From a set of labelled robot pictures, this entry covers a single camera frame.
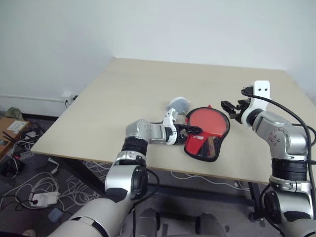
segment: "wooden table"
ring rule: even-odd
[[[113,162],[125,127],[140,119],[162,121],[169,101],[184,96],[190,109],[245,99],[240,90],[255,80],[271,82],[271,98],[316,127],[316,107],[284,71],[114,59],[33,146],[35,153]],[[268,110],[295,122],[273,105]],[[267,183],[271,170],[268,144],[251,128],[231,120],[216,162],[187,156],[183,146],[150,145],[148,167],[221,178]]]

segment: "white pipe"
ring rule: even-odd
[[[40,98],[40,97],[31,97],[31,96],[20,96],[20,95],[0,95],[0,98],[13,98],[13,99],[24,99],[24,100],[41,100],[41,101],[51,101],[51,102],[62,102],[62,99],[54,99],[54,98]]]

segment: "floor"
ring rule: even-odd
[[[37,122],[44,128],[49,128],[53,122],[45,120],[37,120]],[[15,186],[22,184],[27,179],[33,177],[39,172],[51,171],[55,168],[54,164],[47,163],[48,158],[42,155],[32,155],[28,159],[25,159],[25,169],[23,173],[16,177]],[[162,184],[168,184],[184,188],[195,188],[200,190],[209,190],[214,192],[243,195],[249,197],[249,192],[239,191],[232,189],[226,185],[214,185],[206,182],[203,179],[192,178],[188,180],[178,180],[171,176],[170,172],[157,170],[160,181]],[[59,171],[54,175],[59,181],[60,192],[64,192],[67,187],[65,180],[71,176],[71,174],[64,170]],[[233,180],[223,180],[217,178],[210,178],[214,182],[227,182],[234,184]],[[22,200],[28,198],[30,191],[21,190],[19,194]],[[8,206],[3,211],[0,210],[0,231],[22,233],[27,229],[34,229],[37,232],[38,237],[45,237],[54,231],[60,224],[52,223],[48,219],[47,215],[49,210],[22,210],[15,211],[15,205]],[[148,199],[144,203],[140,204],[136,209],[136,215],[138,216],[143,210],[147,208],[153,208],[156,211],[168,211],[177,214],[199,216],[202,213],[211,213],[216,216],[223,228],[226,230],[227,237],[263,237],[263,236],[279,236],[278,232],[273,229],[266,221],[264,222],[250,222],[248,220],[248,214],[252,211],[250,207],[244,205],[227,204],[217,201],[206,201],[191,198],[182,197],[170,197],[165,195],[155,195]],[[75,206],[69,211],[75,213],[80,206]],[[60,218],[61,222],[66,221],[69,218],[67,213],[64,213]],[[162,230],[164,234],[194,234],[195,224],[194,222],[179,221],[174,219],[161,219],[160,230],[158,236],[161,236]],[[124,227],[121,232],[122,237],[131,237],[132,234],[132,217],[127,216]]]

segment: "white wall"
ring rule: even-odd
[[[116,57],[283,69],[316,103],[314,0],[117,0],[109,5],[107,46]]]
[[[112,58],[105,2],[0,1],[0,94],[57,98],[79,93]],[[0,110],[59,116],[63,103],[0,98]]]
[[[114,55],[283,69],[316,103],[315,27],[314,0],[0,0],[0,94],[79,93]],[[0,98],[10,106],[65,109]]]

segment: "cardboard box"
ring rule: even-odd
[[[26,130],[30,126],[30,122],[24,120],[18,120],[15,118],[0,118],[0,160],[6,155],[14,143],[4,138],[3,131],[10,135],[16,141],[20,140],[22,131]]]

